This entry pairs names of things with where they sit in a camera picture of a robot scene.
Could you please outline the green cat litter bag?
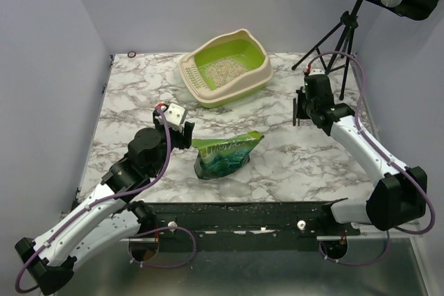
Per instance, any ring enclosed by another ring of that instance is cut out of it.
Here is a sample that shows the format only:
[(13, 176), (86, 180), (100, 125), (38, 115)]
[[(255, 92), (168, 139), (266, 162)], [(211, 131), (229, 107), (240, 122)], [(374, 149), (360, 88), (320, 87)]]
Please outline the green cat litter bag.
[(229, 139), (193, 139), (198, 150), (194, 171), (198, 179), (215, 180), (237, 172), (250, 161), (250, 153), (264, 138), (258, 131)]

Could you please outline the clear plastic litter scoop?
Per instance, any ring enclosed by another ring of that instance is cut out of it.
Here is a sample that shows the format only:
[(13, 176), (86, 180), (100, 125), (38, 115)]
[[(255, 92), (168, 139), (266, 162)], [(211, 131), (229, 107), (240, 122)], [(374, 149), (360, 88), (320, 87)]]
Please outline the clear plastic litter scoop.
[(197, 202), (251, 202), (251, 187), (238, 180), (187, 178), (187, 193)]

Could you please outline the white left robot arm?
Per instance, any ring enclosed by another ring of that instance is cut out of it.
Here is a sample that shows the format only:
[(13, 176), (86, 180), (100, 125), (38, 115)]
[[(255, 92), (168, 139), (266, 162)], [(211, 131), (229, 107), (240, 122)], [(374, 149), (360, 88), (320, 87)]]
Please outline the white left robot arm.
[(36, 289), (52, 295), (111, 244), (153, 231), (153, 214), (133, 198), (160, 181), (173, 149), (190, 148), (194, 130), (194, 124), (183, 116), (176, 121), (167, 116), (168, 112), (154, 111), (154, 127), (135, 134), (123, 158), (63, 220), (37, 238), (22, 238), (15, 244), (23, 262), (15, 280), (18, 293), (27, 292), (20, 286), (25, 272), (32, 276)]

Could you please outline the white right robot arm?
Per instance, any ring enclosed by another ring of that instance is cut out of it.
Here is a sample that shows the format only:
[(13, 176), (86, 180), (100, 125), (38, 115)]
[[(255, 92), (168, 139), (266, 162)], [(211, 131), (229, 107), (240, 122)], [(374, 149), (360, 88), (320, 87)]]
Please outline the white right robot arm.
[(385, 149), (365, 129), (355, 111), (336, 104), (330, 79), (309, 74), (293, 100), (293, 123), (310, 120), (327, 136), (340, 143), (363, 168), (374, 189), (363, 200), (341, 199), (327, 205), (319, 218), (320, 229), (336, 234), (346, 223), (369, 224), (386, 231), (425, 215), (427, 174), (411, 168)]

